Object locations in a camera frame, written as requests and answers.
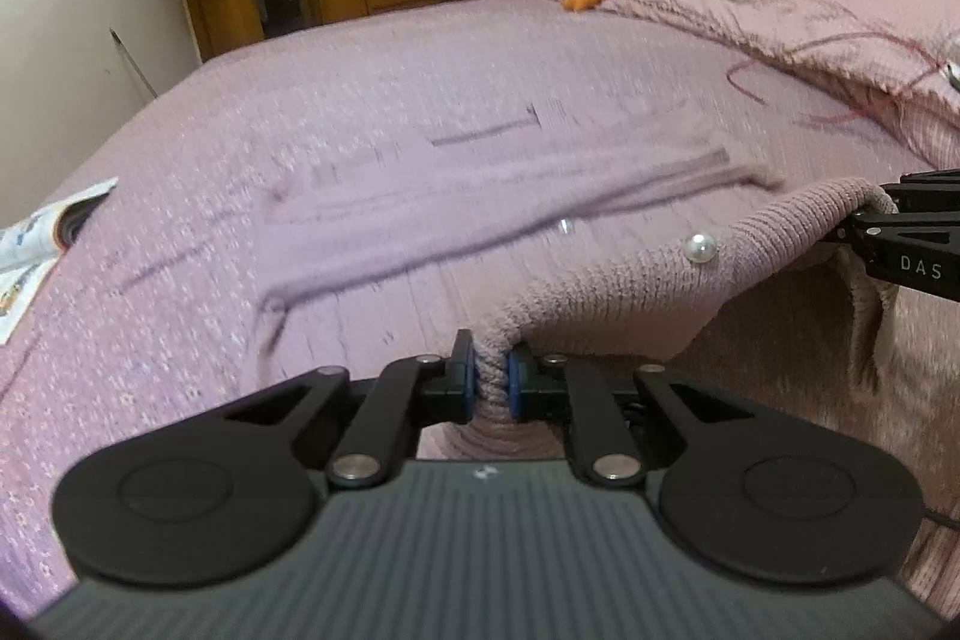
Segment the lilac knitted sweater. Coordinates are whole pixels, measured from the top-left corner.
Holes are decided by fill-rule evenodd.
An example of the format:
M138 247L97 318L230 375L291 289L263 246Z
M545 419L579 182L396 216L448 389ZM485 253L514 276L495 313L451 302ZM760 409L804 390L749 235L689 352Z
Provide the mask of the lilac knitted sweater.
M882 404L892 289L823 242L911 163L885 131L542 99L473 128L392 127L257 151L241 377L374 372L469 330L480 413L427 452L546 455L506 411L528 342L678 360L732 392L850 434Z

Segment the pink textured blanket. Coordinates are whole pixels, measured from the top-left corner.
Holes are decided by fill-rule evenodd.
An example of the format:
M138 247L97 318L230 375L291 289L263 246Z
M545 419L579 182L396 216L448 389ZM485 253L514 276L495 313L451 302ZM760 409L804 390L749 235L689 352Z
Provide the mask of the pink textured blanket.
M958 166L958 0L604 0L597 8L745 53L727 70L754 103L782 110L747 70L765 62L875 120L935 169Z

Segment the pink floral bed sheet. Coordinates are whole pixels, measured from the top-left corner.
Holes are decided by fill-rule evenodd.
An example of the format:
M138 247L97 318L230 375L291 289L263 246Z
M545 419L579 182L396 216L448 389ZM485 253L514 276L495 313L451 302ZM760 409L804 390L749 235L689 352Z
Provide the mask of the pink floral bed sheet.
M33 615L71 583L50 521L60 476L109 443L257 392L251 331L257 151L293 136L506 122L542 99L849 127L830 94L747 71L729 47L548 0L477 0L314 29L213 60L117 131L71 188L117 177L2 353L2 596ZM958 507L958 308L905 291L875 353L867 438Z

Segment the open picture book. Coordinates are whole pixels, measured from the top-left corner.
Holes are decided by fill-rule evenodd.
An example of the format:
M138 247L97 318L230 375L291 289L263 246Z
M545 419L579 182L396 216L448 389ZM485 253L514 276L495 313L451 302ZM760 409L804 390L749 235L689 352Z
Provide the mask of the open picture book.
M86 221L118 183L117 177L110 177L36 209L13 226L3 227L0 257L3 346L7 346L50 271L73 247Z

